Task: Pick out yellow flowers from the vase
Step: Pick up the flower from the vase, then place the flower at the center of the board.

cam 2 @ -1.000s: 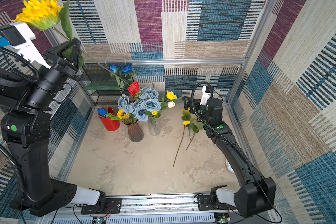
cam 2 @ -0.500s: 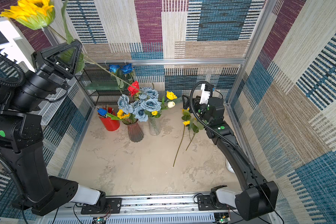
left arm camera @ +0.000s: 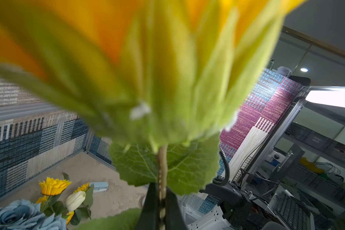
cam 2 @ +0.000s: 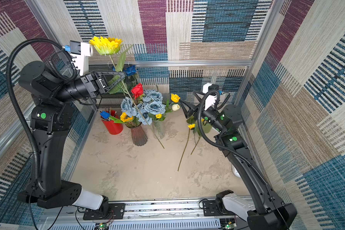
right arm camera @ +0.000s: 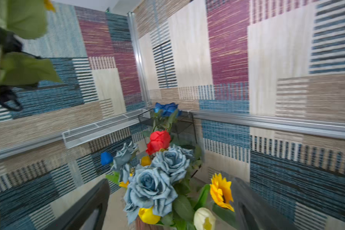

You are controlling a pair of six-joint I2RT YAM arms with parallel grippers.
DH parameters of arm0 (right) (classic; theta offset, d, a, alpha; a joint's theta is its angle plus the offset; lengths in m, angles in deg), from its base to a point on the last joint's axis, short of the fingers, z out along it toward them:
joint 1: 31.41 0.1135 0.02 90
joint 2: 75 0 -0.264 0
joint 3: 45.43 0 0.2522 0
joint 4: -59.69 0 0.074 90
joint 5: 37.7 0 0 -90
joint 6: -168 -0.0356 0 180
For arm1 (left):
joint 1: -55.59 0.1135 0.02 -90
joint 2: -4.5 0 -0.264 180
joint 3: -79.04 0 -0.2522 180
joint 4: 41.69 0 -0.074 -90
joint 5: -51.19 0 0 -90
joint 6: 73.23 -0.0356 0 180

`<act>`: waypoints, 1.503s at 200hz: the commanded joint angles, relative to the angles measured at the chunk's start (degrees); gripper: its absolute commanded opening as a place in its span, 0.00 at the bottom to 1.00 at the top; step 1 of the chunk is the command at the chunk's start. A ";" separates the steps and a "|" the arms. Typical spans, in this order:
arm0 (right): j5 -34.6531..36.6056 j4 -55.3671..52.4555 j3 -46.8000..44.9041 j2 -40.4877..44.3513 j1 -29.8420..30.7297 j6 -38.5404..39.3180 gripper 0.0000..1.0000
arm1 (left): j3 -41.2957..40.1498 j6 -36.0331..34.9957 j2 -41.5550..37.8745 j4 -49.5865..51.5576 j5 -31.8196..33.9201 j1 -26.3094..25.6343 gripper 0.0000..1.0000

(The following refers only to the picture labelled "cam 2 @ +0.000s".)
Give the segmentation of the large yellow sunflower stem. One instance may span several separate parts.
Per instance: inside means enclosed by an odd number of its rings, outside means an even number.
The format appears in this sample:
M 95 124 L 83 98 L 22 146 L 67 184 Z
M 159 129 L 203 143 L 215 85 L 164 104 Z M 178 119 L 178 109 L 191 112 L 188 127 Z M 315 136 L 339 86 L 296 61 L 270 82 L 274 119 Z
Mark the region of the large yellow sunflower stem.
M 185 154 L 185 152 L 186 152 L 186 148 L 187 148 L 188 143 L 189 143 L 189 138 L 190 138 L 191 130 L 193 130 L 193 129 L 195 128 L 194 116 L 190 116 L 190 117 L 187 119 L 187 123 L 188 123 L 188 125 L 187 125 L 187 126 L 188 126 L 188 135 L 187 135 L 187 139 L 186 139 L 186 144 L 185 144 L 184 150 L 183 150 L 183 152 L 182 152 L 182 155 L 181 155 L 181 158 L 180 158 L 180 161 L 179 161 L 179 165 L 178 165 L 177 171 L 180 170 L 181 163 L 182 163 L 184 154 Z

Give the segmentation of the small yellow sunflower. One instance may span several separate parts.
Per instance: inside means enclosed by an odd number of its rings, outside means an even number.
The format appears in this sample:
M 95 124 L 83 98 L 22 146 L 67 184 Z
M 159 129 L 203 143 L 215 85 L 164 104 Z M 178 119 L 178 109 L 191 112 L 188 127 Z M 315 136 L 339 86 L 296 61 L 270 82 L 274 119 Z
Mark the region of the small yellow sunflower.
M 180 101 L 180 97 L 177 94 L 171 94 L 171 101 L 174 103 L 178 103 Z

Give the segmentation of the yellow sunflower bouquet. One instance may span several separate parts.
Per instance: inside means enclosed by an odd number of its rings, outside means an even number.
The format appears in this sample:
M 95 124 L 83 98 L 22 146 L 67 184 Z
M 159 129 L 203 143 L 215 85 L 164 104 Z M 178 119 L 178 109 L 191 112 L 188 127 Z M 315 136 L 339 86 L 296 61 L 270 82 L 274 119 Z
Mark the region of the yellow sunflower bouquet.
M 192 152 L 190 153 L 192 155 L 202 137 L 202 134 L 198 128 L 198 122 L 195 120 L 194 116 L 190 116 L 187 119 L 187 123 L 188 123 L 189 130 L 193 132 L 193 137 L 194 137 L 194 142 L 195 142 L 195 146 Z M 201 119 L 201 124 L 202 124 L 202 128 L 205 134 L 211 131 L 212 126 L 207 122 L 207 120 Z

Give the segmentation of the tall yellow sunflower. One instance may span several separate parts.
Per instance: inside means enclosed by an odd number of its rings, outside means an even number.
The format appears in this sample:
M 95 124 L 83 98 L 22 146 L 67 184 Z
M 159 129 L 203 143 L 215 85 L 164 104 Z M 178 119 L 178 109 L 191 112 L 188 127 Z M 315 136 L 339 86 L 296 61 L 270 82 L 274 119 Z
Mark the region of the tall yellow sunflower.
M 100 55 L 104 55 L 104 56 L 109 56 L 113 66 L 116 67 L 116 71 L 122 71 L 123 67 L 122 65 L 125 63 L 125 59 L 126 59 L 126 52 L 132 47 L 129 47 L 128 49 L 125 49 L 124 52 L 122 52 L 119 56 L 118 62 L 117 64 L 115 64 L 114 60 L 113 60 L 113 55 L 117 54 L 120 52 L 121 48 L 122 48 L 122 40 L 121 39 L 117 39 L 117 38 L 106 38 L 106 37 L 94 37 L 92 38 L 89 43 L 92 45 L 93 48 L 96 49 L 96 51 L 100 54 Z M 124 80 L 122 79 L 118 79 L 117 81 L 113 82 L 113 83 L 109 83 L 109 86 L 115 86 L 116 88 L 119 89 L 119 91 L 122 91 L 123 93 L 126 93 L 126 97 L 130 97 L 132 100 L 135 100 L 133 97 L 133 94 L 131 92 L 131 90 L 128 90 L 128 87 L 126 85 L 126 83 L 124 83 Z M 111 120 L 113 120 L 115 123 L 121 123 L 120 118 L 115 118 L 115 117 L 110 117 Z

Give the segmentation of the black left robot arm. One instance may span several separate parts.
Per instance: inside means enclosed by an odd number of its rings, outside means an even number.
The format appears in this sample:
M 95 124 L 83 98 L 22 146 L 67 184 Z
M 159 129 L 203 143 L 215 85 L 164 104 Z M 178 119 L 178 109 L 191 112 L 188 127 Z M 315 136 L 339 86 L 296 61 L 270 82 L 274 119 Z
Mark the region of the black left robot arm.
M 125 204 L 111 204 L 108 197 L 92 193 L 80 184 L 62 180 L 61 165 L 66 138 L 71 129 L 74 108 L 71 102 L 81 99 L 95 99 L 107 93 L 125 79 L 121 71 L 84 71 L 77 59 L 86 59 L 91 49 L 84 43 L 71 41 L 69 49 L 55 41 L 51 44 L 64 53 L 71 66 L 71 76 L 62 75 L 50 61 L 33 61 L 23 67 L 19 85 L 29 91 L 35 108 L 31 119 L 26 121 L 16 100 L 12 86 L 13 62 L 19 52 L 33 43 L 49 43 L 46 38 L 34 38 L 20 43 L 11 52 L 6 65 L 6 84 L 14 110 L 25 130 L 32 147 L 33 163 L 29 182 L 18 200 L 37 204 L 44 209 L 75 206 L 84 208 L 84 220 L 122 219 Z

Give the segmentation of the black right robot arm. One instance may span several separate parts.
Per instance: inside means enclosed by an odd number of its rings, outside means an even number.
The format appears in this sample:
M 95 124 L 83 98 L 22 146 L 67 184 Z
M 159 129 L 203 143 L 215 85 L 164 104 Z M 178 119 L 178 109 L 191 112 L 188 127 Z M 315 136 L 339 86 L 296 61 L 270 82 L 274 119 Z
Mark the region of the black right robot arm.
M 233 104 L 219 105 L 218 90 L 195 91 L 194 95 L 198 105 L 179 102 L 186 118 L 193 117 L 202 139 L 222 151 L 238 171 L 253 201 L 249 203 L 226 190 L 218 193 L 214 201 L 202 201 L 205 216 L 238 217 L 233 223 L 222 224 L 222 230 L 288 230 L 297 215 L 296 208 L 285 203 L 260 172 L 239 133 L 239 126 L 243 124 L 240 108 Z

